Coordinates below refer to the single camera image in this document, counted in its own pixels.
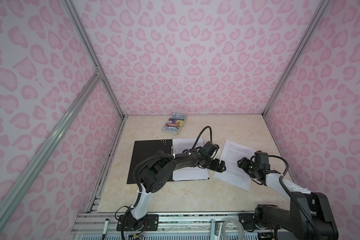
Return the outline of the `printed sheet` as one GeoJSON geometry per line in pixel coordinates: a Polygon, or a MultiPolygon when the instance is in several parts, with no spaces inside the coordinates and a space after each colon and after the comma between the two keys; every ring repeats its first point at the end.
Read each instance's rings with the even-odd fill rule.
{"type": "MultiPolygon", "coordinates": [[[[173,139],[172,149],[174,154],[180,154],[183,150],[189,150],[193,147],[196,138],[187,139],[173,139]]],[[[201,169],[198,167],[187,167],[173,172],[173,181],[198,181],[208,180],[209,172],[207,169],[201,169]]]]}
{"type": "Polygon", "coordinates": [[[254,155],[255,150],[226,140],[220,160],[225,162],[226,170],[222,173],[215,173],[214,178],[228,184],[249,191],[251,178],[244,170],[238,167],[238,161],[242,158],[249,159],[254,155]]]}

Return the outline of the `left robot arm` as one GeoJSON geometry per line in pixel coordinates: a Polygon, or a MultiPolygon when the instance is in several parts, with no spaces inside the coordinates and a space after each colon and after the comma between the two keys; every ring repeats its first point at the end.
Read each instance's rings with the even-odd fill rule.
{"type": "Polygon", "coordinates": [[[133,170],[133,181],[139,187],[137,199],[118,220],[117,230],[156,231],[159,215],[149,214],[148,208],[154,193],[161,190],[173,172],[183,168],[209,169],[218,173],[227,168],[224,161],[215,158],[219,146],[208,141],[203,147],[184,150],[180,154],[165,154],[146,158],[133,170]]]}

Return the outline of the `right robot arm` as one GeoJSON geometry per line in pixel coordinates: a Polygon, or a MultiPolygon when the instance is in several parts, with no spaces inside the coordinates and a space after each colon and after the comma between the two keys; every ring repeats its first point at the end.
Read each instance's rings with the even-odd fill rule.
{"type": "Polygon", "coordinates": [[[327,196],[315,193],[289,181],[286,174],[289,163],[282,173],[272,170],[271,155],[257,151],[250,158],[242,158],[237,165],[261,186],[271,188],[285,198],[289,210],[276,205],[259,204],[255,208],[254,223],[258,227],[274,227],[291,232],[298,240],[337,240],[339,231],[327,196]]]}

